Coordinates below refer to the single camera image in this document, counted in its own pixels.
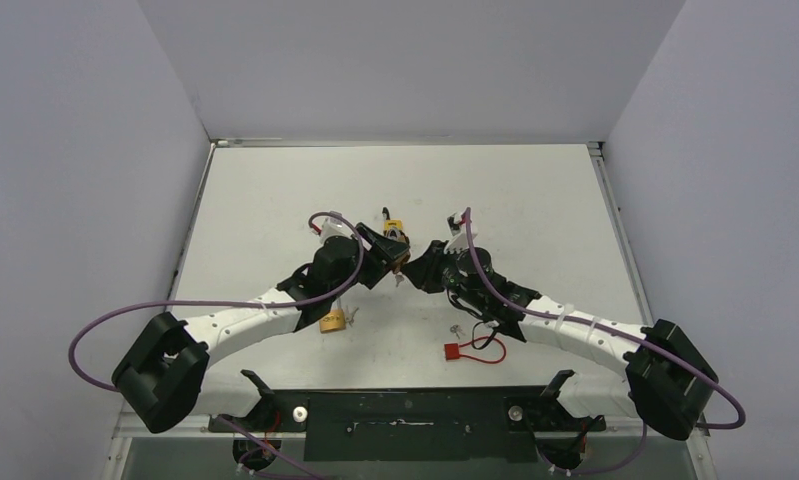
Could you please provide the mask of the yellow black padlock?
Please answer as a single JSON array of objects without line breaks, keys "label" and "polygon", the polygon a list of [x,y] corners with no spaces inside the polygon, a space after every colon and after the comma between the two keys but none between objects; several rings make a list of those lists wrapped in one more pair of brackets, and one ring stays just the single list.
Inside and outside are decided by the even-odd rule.
[{"label": "yellow black padlock", "polygon": [[383,235],[391,240],[400,241],[406,244],[410,240],[404,232],[403,222],[399,219],[394,219],[391,216],[390,210],[387,207],[382,208],[383,217]]}]

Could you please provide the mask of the brass padlock short shackle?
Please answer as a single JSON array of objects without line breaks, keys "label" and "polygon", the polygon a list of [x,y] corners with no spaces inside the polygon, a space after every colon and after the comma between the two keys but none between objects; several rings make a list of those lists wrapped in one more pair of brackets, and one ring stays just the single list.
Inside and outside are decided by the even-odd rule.
[{"label": "brass padlock short shackle", "polygon": [[402,256],[401,258],[397,259],[393,265],[391,271],[394,274],[400,274],[402,271],[403,266],[410,260],[410,256],[408,254]]}]

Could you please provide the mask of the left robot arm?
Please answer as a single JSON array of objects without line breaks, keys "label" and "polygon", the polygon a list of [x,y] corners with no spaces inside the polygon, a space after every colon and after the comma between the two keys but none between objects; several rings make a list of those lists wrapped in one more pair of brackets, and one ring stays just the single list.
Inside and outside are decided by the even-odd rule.
[{"label": "left robot arm", "polygon": [[310,262],[252,300],[178,319],[154,316],[115,368],[111,381],[152,433],[190,415],[228,415],[257,431],[272,420],[268,388],[252,371],[213,371],[216,363],[273,336],[302,330],[325,317],[349,288],[373,288],[410,254],[409,245],[359,223],[353,235],[325,223]]}]

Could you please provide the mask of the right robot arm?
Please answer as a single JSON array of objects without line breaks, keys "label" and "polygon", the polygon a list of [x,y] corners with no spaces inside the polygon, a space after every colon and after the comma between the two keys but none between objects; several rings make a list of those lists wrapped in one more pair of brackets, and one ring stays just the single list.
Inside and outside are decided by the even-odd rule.
[{"label": "right robot arm", "polygon": [[432,242],[401,269],[428,294],[444,293],[501,335],[558,348],[612,371],[613,381],[573,374],[540,402],[543,421],[563,429],[578,417],[639,418],[686,440],[697,428],[718,376],[687,334],[659,319],[651,326],[589,315],[497,273],[483,248],[450,251]]}]

